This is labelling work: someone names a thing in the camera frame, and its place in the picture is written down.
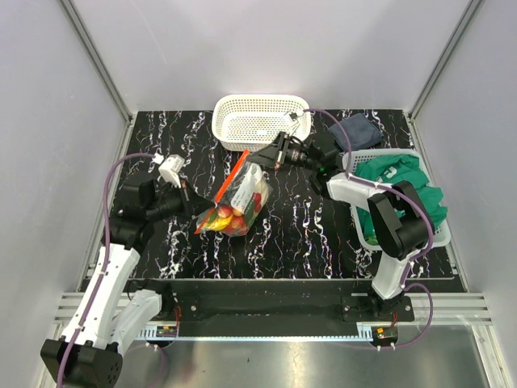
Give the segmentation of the clear zip top bag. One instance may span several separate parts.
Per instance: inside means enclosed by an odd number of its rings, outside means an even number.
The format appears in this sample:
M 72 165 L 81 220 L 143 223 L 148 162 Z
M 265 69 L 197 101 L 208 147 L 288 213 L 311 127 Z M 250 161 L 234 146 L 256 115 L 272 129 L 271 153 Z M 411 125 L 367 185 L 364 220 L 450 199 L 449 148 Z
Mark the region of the clear zip top bag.
M 202 227 L 213 213 L 217 213 L 218 208 L 222 205 L 230 205 L 240 212 L 243 212 L 255 192 L 259 192 L 263 196 L 263 209 L 271 195 L 272 188 L 267 182 L 261 166 L 251 162 L 250 151 L 245 150 L 217 192 L 214 199 L 214 207 L 197 217 L 195 234 L 213 231 L 203 230 Z

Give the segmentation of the yellow fake banana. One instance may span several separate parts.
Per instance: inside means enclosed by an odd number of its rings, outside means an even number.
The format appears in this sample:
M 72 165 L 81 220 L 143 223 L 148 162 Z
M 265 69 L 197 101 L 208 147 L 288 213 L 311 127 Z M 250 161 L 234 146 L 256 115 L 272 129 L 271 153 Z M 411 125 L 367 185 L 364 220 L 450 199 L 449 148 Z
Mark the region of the yellow fake banana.
M 222 231 L 231 224 L 233 214 L 228 217 L 221 217 L 217 213 L 213 213 L 204 223 L 203 230 Z

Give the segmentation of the red fake strawberries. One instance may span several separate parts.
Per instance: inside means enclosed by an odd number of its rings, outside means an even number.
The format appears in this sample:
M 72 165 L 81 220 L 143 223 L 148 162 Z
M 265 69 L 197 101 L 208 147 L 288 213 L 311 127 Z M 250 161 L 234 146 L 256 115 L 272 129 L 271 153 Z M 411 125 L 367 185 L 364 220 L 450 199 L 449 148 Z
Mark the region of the red fake strawberries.
M 252 226 L 254 219 L 258 216 L 262 210 L 263 196 L 259 192 L 255 192 L 248 205 L 243 212 L 233 208 L 230 205 L 222 205 L 218 208 L 217 214 L 221 217 L 228 217 L 233 214 L 233 220 L 231 224 L 226 227 L 222 232 L 227 235 L 242 236 L 247 234 L 250 227 Z

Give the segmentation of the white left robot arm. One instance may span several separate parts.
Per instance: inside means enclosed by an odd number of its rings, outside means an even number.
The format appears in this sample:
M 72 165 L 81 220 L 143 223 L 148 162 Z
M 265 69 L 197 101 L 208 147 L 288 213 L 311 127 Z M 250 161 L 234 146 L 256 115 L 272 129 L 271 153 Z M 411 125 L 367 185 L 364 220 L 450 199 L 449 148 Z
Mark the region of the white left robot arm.
M 170 286 L 147 280 L 132 300 L 116 312 L 120 297 L 154 233 L 154 225 L 171 217 L 192 219 L 213 203 L 185 180 L 158 192 L 151 179 L 126 186 L 109 216 L 100 261 L 74 316 L 58 339 L 40 350 L 46 369 L 59 387 L 113 387 L 123 357 L 145 324 L 174 312 Z

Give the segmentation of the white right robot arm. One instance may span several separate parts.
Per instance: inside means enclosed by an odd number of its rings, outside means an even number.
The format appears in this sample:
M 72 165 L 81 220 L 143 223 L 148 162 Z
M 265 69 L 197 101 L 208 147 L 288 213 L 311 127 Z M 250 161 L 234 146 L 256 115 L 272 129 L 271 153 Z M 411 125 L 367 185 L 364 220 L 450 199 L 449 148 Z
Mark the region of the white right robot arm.
M 302 141 L 281 132 L 248 160 L 275 171 L 284 165 L 303 167 L 310 171 L 315 193 L 369 212 L 382 255 L 367 311 L 380 321 L 393 314 L 395 301 L 404 292 L 410 263 L 432 248 L 435 234 L 414 186 L 407 181 L 382 184 L 353 175 L 351 163 L 340 161 L 334 141 L 316 135 Z

